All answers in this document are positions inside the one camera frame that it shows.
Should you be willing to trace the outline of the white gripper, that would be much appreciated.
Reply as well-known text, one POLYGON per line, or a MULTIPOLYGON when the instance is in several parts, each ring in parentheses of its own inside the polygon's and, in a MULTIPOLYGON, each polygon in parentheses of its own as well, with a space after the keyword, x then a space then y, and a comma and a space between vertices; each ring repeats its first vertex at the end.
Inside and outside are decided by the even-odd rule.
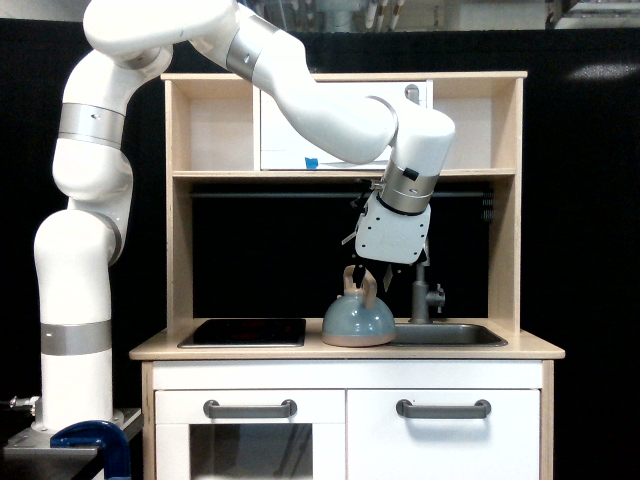
MULTIPOLYGON (((427 238, 431 207, 419 215, 403 215, 387 209, 376 195, 369 198, 365 212, 357 223, 356 254, 365 259, 395 264, 429 266, 427 238)), ((393 265, 388 264, 383 287, 388 291, 393 279, 393 265)))

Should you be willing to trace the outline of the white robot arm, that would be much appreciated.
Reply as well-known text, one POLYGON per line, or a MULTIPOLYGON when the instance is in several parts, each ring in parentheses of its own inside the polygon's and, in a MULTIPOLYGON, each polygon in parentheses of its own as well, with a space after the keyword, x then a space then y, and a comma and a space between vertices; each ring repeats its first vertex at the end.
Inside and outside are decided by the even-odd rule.
POLYGON ((109 269, 127 238, 128 157, 159 152, 160 102, 149 100, 144 116, 136 96, 158 86, 178 44, 269 95, 298 134, 333 157, 360 165, 388 153, 356 251, 396 264, 418 259, 455 132, 445 114, 402 94, 334 92, 313 78, 301 41, 235 1, 93 1, 83 30, 91 49, 66 82, 52 159, 67 205, 40 224, 33 243, 41 428, 114 420, 109 269))

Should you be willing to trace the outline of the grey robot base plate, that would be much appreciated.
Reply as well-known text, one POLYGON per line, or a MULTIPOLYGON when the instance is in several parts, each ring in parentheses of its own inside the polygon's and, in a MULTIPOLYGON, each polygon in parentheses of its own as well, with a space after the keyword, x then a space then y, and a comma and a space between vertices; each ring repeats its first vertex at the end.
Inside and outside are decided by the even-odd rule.
MULTIPOLYGON (((116 410, 111 422, 119 427, 128 441, 142 431, 144 417, 140 408, 123 408, 116 410)), ((43 427, 39 423, 33 423, 8 440, 8 445, 3 448, 4 454, 9 459, 23 458, 94 458, 100 452, 98 446, 56 447, 50 446, 53 431, 43 427)))

